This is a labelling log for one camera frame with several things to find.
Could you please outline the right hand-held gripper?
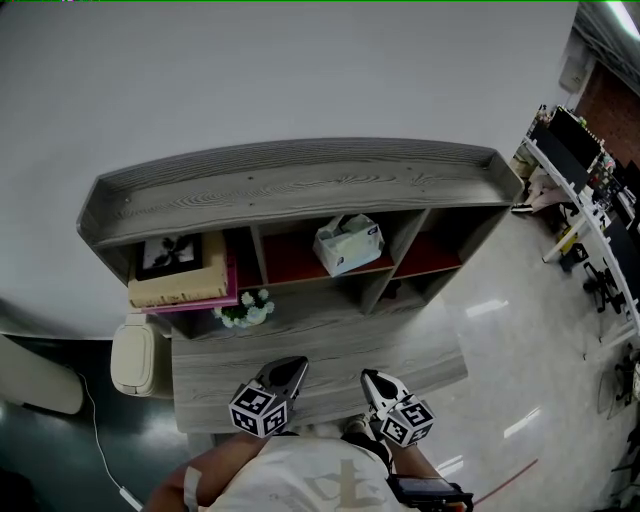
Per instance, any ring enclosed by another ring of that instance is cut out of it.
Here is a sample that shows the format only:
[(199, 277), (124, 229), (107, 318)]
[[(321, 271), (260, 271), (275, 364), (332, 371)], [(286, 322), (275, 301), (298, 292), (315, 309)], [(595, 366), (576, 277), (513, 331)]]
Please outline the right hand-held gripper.
[(377, 438), (412, 446), (429, 433), (435, 420), (433, 412), (402, 381), (378, 370), (364, 369), (360, 382), (369, 405), (371, 429)]

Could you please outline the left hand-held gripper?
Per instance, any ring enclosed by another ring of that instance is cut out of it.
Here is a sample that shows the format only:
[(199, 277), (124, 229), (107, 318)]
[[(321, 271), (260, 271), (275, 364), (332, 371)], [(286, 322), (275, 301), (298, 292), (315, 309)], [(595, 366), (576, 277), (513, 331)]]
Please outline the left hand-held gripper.
[(291, 356), (263, 366), (236, 390), (229, 403), (232, 425), (264, 439), (286, 427), (309, 369), (304, 356)]

